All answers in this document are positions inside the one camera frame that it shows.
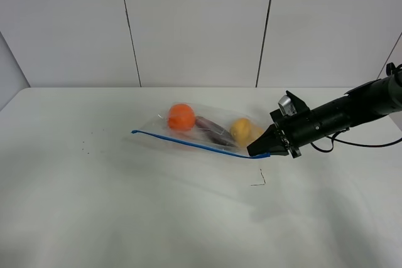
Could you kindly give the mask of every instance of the plastic bag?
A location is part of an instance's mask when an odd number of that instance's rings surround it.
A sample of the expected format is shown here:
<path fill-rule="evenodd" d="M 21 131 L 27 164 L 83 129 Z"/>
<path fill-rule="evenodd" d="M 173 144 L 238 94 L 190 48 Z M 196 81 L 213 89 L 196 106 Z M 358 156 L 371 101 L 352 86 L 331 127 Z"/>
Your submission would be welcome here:
<path fill-rule="evenodd" d="M 264 133 L 254 121 L 244 114 L 208 106 L 175 103 L 131 133 L 240 158 L 269 157 L 269 153 L 248 155 L 247 146 Z"/>

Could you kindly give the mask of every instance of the eggplant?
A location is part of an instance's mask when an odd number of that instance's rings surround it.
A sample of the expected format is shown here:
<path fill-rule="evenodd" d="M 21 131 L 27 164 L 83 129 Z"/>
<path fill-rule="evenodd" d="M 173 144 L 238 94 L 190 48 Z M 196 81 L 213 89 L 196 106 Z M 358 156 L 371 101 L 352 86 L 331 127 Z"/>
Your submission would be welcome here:
<path fill-rule="evenodd" d="M 220 125 L 202 117 L 195 117 L 195 125 L 203 130 L 202 132 L 214 143 L 226 147 L 237 147 L 229 131 L 222 128 Z"/>

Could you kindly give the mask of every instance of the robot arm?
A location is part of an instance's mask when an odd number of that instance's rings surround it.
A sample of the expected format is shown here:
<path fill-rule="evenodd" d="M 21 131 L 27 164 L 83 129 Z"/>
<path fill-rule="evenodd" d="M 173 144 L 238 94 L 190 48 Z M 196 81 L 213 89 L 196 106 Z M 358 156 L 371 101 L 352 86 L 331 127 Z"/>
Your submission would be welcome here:
<path fill-rule="evenodd" d="M 387 64 L 387 77 L 354 88 L 339 99 L 310 110 L 286 91 L 280 109 L 272 111 L 274 124 L 247 147 L 250 156 L 264 153 L 299 157 L 301 146 L 325 136 L 402 111 L 402 64 Z"/>

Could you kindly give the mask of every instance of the orange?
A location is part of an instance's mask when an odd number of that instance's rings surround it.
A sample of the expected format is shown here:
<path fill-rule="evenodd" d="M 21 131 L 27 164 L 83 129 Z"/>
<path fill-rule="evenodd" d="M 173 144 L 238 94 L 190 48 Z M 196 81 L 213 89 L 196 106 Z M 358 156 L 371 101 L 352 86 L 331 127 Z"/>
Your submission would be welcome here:
<path fill-rule="evenodd" d="M 178 131 L 188 131 L 195 124 L 193 109 L 186 104 L 173 105 L 168 114 L 168 126 Z"/>

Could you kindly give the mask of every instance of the black cable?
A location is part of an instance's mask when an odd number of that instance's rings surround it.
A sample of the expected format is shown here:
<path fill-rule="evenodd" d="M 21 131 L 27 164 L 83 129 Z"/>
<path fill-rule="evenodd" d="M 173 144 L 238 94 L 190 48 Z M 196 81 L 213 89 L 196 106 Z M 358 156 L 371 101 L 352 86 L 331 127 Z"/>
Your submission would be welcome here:
<path fill-rule="evenodd" d="M 326 136 L 326 138 L 329 138 L 331 140 L 331 143 L 332 143 L 332 148 L 330 148 L 329 150 L 320 149 L 319 147 L 314 145 L 314 143 L 311 143 L 311 145 L 317 151 L 320 151 L 320 152 L 323 152 L 323 153 L 329 153 L 332 150 L 334 150 L 334 141 L 341 142 L 342 144 L 348 144 L 350 146 L 355 146 L 355 147 L 389 147 L 389 146 L 393 146 L 395 144 L 398 144 L 398 143 L 402 142 L 402 138 L 399 138 L 398 140 L 393 141 L 393 142 L 389 142 L 387 144 L 356 144 L 354 142 L 342 141 L 342 140 L 336 138 L 339 134 L 341 134 L 341 133 L 343 133 L 345 131 L 347 131 L 347 130 L 336 132 L 332 137 L 331 136 Z"/>
<path fill-rule="evenodd" d="M 349 141 L 341 141 L 340 139 L 334 139 L 334 141 L 341 142 L 342 144 L 348 144 L 350 146 L 355 146 L 355 147 L 389 147 L 393 146 L 394 144 L 399 144 L 402 142 L 402 138 L 399 138 L 396 141 L 389 142 L 387 144 L 355 144 L 354 142 L 349 142 Z"/>
<path fill-rule="evenodd" d="M 345 131 L 346 131 L 346 130 L 336 132 L 332 137 L 326 136 L 327 138 L 330 138 L 330 139 L 331 139 L 332 147 L 331 147 L 329 150 L 320 149 L 319 147 L 317 147 L 316 145 L 314 145 L 314 143 L 311 143 L 311 145 L 312 145 L 312 147 L 313 147 L 314 149 L 316 149 L 317 151 L 320 151 L 320 152 L 323 152 L 323 153 L 332 152 L 332 150 L 334 149 L 334 141 L 336 140 L 336 137 L 337 137 L 340 133 L 345 132 Z"/>

